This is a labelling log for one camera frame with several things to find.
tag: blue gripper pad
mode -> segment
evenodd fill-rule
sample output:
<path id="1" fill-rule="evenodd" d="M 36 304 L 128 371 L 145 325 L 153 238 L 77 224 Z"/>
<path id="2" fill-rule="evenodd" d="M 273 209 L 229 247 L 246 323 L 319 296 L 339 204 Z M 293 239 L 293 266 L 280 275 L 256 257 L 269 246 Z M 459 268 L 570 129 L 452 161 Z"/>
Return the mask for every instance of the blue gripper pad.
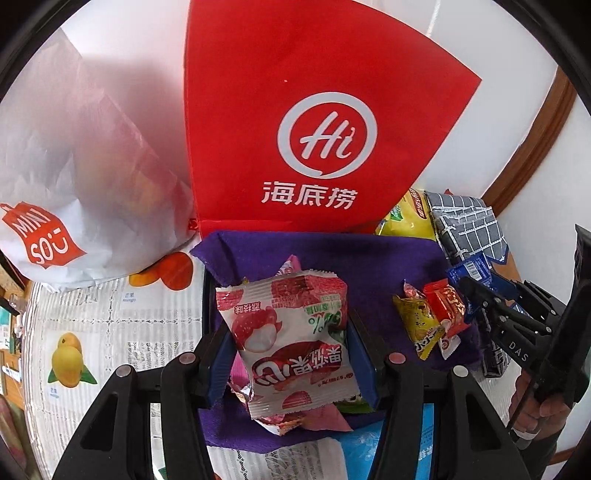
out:
<path id="1" fill-rule="evenodd" d="M 361 396 L 372 408 L 377 408 L 376 371 L 353 322 L 347 322 L 347 347 Z"/>
<path id="2" fill-rule="evenodd" d="M 209 388 L 207 390 L 207 402 L 213 405 L 222 398 L 236 357 L 236 344 L 226 323 L 222 323 L 217 330 L 210 347 L 217 350 L 212 352 L 213 358 L 210 360 Z"/>

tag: pink wrapper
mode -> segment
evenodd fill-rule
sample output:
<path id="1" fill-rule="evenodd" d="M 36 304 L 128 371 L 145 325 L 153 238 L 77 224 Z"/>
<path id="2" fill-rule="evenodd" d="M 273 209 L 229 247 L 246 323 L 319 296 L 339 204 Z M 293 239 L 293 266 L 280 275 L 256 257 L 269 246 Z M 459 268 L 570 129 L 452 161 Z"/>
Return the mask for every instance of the pink wrapper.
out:
<path id="1" fill-rule="evenodd" d="M 339 330 L 347 319 L 346 284 L 308 270 L 217 289 L 251 385 L 251 417 L 318 408 L 359 394 Z"/>

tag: mango illustration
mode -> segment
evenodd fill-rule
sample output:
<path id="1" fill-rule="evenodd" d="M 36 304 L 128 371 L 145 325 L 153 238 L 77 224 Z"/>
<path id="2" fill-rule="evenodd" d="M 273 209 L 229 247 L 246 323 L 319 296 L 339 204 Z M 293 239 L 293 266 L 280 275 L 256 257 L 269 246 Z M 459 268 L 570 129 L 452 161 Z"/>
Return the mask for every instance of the mango illustration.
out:
<path id="1" fill-rule="evenodd" d="M 156 263 L 160 278 L 170 290 L 184 290 L 193 279 L 193 261 L 184 252 L 166 255 Z"/>
<path id="2" fill-rule="evenodd" d="M 64 333 L 57 341 L 57 347 L 61 346 L 72 346 L 82 354 L 82 345 L 78 337 L 71 332 Z"/>
<path id="3" fill-rule="evenodd" d="M 56 381 L 67 388 L 74 388 L 80 382 L 96 385 L 95 378 L 84 364 L 80 340 L 71 332 L 60 337 L 57 349 L 51 356 L 51 372 L 47 382 Z"/>
<path id="4" fill-rule="evenodd" d="M 129 285 L 132 287 L 145 287 L 157 281 L 160 278 L 157 263 L 144 268 L 141 272 L 129 276 Z"/>

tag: barcode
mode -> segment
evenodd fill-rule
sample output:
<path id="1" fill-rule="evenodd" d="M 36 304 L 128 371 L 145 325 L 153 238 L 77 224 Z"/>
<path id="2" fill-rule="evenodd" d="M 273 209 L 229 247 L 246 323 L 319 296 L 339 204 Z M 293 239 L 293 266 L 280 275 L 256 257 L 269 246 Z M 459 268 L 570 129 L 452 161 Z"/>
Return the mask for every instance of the barcode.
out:
<path id="1" fill-rule="evenodd" d="M 466 267 L 466 270 L 468 270 L 468 274 L 474 280 L 476 280 L 476 281 L 482 280 L 482 275 L 480 275 L 480 272 L 476 268 L 476 265 L 474 264 L 474 262 L 466 262 L 466 263 L 464 263 L 464 266 Z"/>

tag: yellow candy wrapper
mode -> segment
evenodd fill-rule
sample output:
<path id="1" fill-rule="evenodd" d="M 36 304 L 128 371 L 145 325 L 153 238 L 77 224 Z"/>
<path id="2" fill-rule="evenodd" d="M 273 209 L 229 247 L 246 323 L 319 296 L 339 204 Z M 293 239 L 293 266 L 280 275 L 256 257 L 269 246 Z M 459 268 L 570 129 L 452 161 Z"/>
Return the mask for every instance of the yellow candy wrapper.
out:
<path id="1" fill-rule="evenodd" d="M 410 189 L 380 221 L 376 235 L 414 236 L 436 240 L 429 208 L 422 192 Z"/>
<path id="2" fill-rule="evenodd" d="M 445 329 L 432 314 L 426 300 L 402 299 L 395 295 L 392 301 L 402 318 L 409 338 L 414 343 L 418 357 L 426 360 L 433 347 L 445 334 Z"/>

